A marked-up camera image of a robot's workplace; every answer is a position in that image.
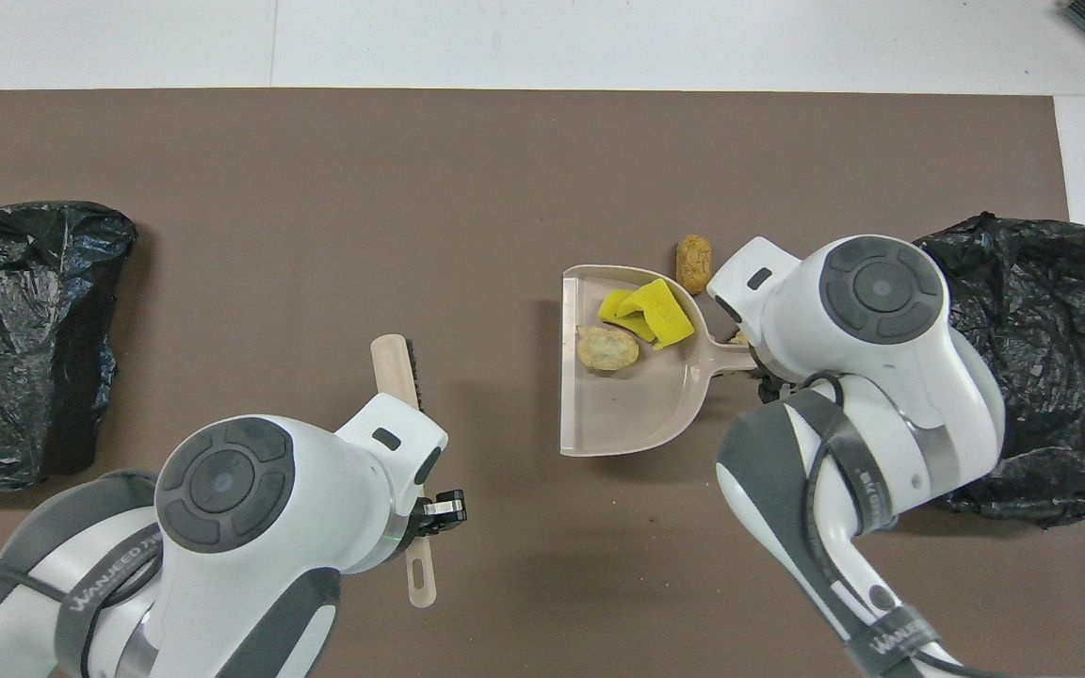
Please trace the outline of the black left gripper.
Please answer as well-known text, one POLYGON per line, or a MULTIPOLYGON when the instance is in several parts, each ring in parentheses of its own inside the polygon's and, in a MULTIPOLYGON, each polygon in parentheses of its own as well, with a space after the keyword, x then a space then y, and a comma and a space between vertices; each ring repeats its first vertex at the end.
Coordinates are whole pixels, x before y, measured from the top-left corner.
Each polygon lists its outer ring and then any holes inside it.
POLYGON ((455 489, 436 494, 433 498, 419 496, 410 512, 408 536, 425 538, 454 529, 468 520, 465 492, 455 489))

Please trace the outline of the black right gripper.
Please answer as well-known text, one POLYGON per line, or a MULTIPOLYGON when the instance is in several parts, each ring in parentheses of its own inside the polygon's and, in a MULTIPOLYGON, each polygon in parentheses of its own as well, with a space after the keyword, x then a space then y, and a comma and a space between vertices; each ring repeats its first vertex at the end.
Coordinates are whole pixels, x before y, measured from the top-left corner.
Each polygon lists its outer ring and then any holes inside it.
POLYGON ((751 370, 751 378, 757 382, 756 387, 760 402, 776 402, 776 400, 783 399, 784 396, 791 395, 795 391, 795 385, 792 382, 773 374, 758 357, 753 356, 753 359, 756 364, 751 370))

